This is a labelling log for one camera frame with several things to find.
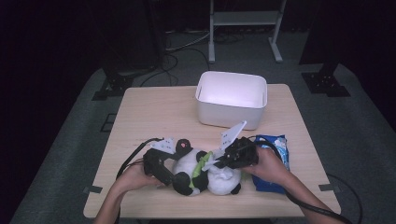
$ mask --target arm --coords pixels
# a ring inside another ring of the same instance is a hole
[[[257,148],[259,162],[256,165],[244,167],[243,171],[258,176],[261,179],[277,183],[296,199],[326,210],[331,209],[318,199],[294,174],[289,172],[274,151],[269,148]],[[309,223],[343,223],[332,217],[300,207]]]
[[[95,218],[93,223],[113,224],[116,221],[120,205],[126,192],[140,189],[146,185],[161,185],[161,182],[151,176],[145,175],[143,162],[134,162],[125,172],[114,182]]]

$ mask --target wooden table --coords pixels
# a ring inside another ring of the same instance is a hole
[[[195,148],[210,151],[219,148],[220,133],[226,128],[201,124],[197,118],[196,87],[131,88],[125,92],[109,136],[93,186],[101,193],[90,192],[84,215],[95,217],[121,164],[144,141],[152,138],[187,138]],[[340,213],[333,191],[320,191],[329,184],[318,153],[305,127],[290,89],[284,84],[268,85],[268,104],[262,123],[254,134],[280,135],[288,139],[290,169],[330,208]],[[142,158],[149,147],[136,158]],[[121,205],[121,217],[133,218],[241,218],[302,217],[300,208],[286,196],[258,192],[251,176],[243,174],[242,189],[237,195],[216,196],[206,190],[186,197],[167,188],[145,187],[128,192]]]

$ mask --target hand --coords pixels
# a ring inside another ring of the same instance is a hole
[[[116,180],[113,188],[119,192],[127,192],[140,189],[147,185],[162,185],[160,180],[145,174],[143,160],[139,159],[132,163],[124,173]]]
[[[241,168],[241,170],[279,185],[283,185],[290,178],[292,174],[271,148],[256,147],[256,152],[259,156],[258,164]]]

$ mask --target table leg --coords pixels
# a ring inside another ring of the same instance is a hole
[[[213,41],[214,36],[214,0],[210,0],[210,24],[209,24],[209,62],[215,61],[215,43]]]

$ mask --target black cable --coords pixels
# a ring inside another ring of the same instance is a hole
[[[86,7],[86,9],[88,11],[89,17],[91,18],[91,23],[93,24],[93,27],[95,28],[95,30],[97,31],[99,36],[103,39],[103,41],[105,42],[107,47],[116,55],[116,57],[118,59],[120,59],[122,61],[123,64],[128,66],[131,70],[138,70],[139,71],[139,72],[135,72],[135,73],[128,74],[128,75],[122,75],[122,77],[124,77],[124,78],[134,78],[134,77],[138,77],[138,76],[142,76],[142,75],[145,75],[147,73],[150,73],[150,72],[152,72],[153,70],[156,69],[156,66],[150,67],[148,69],[137,69],[137,68],[131,66],[129,63],[127,63],[127,61],[111,46],[111,44],[108,42],[107,38],[103,34],[102,30],[99,28],[98,24],[96,23],[95,17],[93,16],[90,4],[88,4],[88,2],[86,0],[84,1],[84,4],[85,4],[85,7]]]
[[[267,139],[265,139],[265,141],[257,141],[257,142],[255,142],[255,144],[257,146],[266,145],[266,146],[270,147],[275,152],[276,156],[282,161],[282,158],[281,158],[277,148],[271,142],[269,142]],[[304,203],[304,202],[298,200],[297,198],[295,198],[294,196],[292,196],[286,190],[285,190],[285,194],[289,198],[289,200],[291,200],[293,203],[301,206],[302,208],[305,208],[305,209],[308,209],[310,211],[322,214],[323,216],[335,218],[335,219],[340,220],[340,221],[342,221],[342,222],[344,222],[346,224],[352,224],[352,222],[349,221],[346,217],[343,217],[343,216],[341,216],[339,214],[336,214],[333,211],[330,211],[330,210],[327,210],[327,209],[323,209],[323,208],[319,208],[319,207],[316,207],[316,206],[308,204],[308,203]]]
[[[146,82],[148,82],[150,79],[152,79],[152,78],[154,78],[154,77],[156,77],[156,76],[158,76],[158,75],[160,75],[160,74],[167,73],[168,75],[170,75],[170,74],[169,74],[169,71],[172,70],[172,69],[174,69],[174,68],[177,66],[177,64],[178,64],[178,59],[177,59],[177,57],[175,57],[174,55],[170,55],[170,54],[166,54],[165,56],[169,56],[169,57],[175,59],[175,61],[176,61],[175,64],[172,65],[170,68],[163,69],[161,72],[155,73],[155,74],[153,74],[153,75],[147,77],[147,78],[139,85],[139,87],[143,87],[143,85],[144,85]],[[175,77],[175,76],[173,76],[173,75],[170,75],[170,76],[174,77],[174,78],[177,80],[177,83],[178,83],[178,78],[177,78],[177,77]]]
[[[202,55],[202,57],[205,59],[207,71],[210,71],[209,60],[206,58],[206,56],[205,56],[205,54],[203,52],[201,52],[198,49],[178,49],[178,50],[174,50],[172,53],[175,53],[175,52],[178,52],[178,51],[182,51],[182,50],[193,50],[193,51],[197,51],[198,53],[200,53]]]
[[[289,200],[291,200],[292,203],[295,203],[295,204],[297,204],[297,205],[299,205],[299,206],[301,206],[301,207],[303,207],[305,209],[308,209],[310,211],[322,214],[324,216],[335,218],[335,219],[340,220],[340,221],[342,221],[342,222],[344,222],[346,224],[352,224],[352,222],[349,221],[346,217],[343,217],[343,216],[341,216],[339,214],[336,214],[333,211],[330,211],[330,210],[327,210],[327,209],[323,209],[323,208],[319,208],[319,207],[316,207],[316,206],[308,204],[308,203],[304,203],[304,202],[296,199],[294,196],[292,196],[286,190],[285,190],[285,192],[286,192],[286,196],[289,198]]]
[[[358,201],[358,206],[359,206],[359,219],[358,219],[358,224],[361,224],[362,220],[363,220],[363,206],[361,205],[361,197],[359,197],[358,193],[356,192],[356,190],[354,190],[345,180],[341,179],[340,177],[336,176],[336,175],[332,175],[329,173],[326,173],[326,175],[340,181],[341,183],[343,183],[345,186],[347,186],[349,188],[349,190],[353,193],[353,195],[355,196],[356,200]]]
[[[137,162],[133,162],[133,163],[131,163],[131,164],[129,164],[129,162],[131,162],[131,160],[137,155],[137,153],[140,152],[140,150],[143,149],[143,147],[145,147],[149,142],[152,142],[152,141],[159,142],[159,141],[161,141],[161,140],[162,140],[162,139],[160,139],[160,138],[150,138],[150,139],[147,140],[146,142],[140,144],[140,146],[137,147],[137,148],[134,150],[134,152],[131,154],[131,156],[129,156],[128,159],[126,159],[126,161],[122,164],[122,166],[120,167],[119,171],[117,172],[117,177],[116,177],[116,179],[118,179],[118,178],[122,175],[122,173],[124,172],[124,170],[125,170],[128,166],[131,166],[132,164],[137,164]],[[116,221],[114,222],[115,224],[118,224],[118,223],[120,222],[120,213],[121,213],[121,208],[119,209],[119,213],[117,214]]]

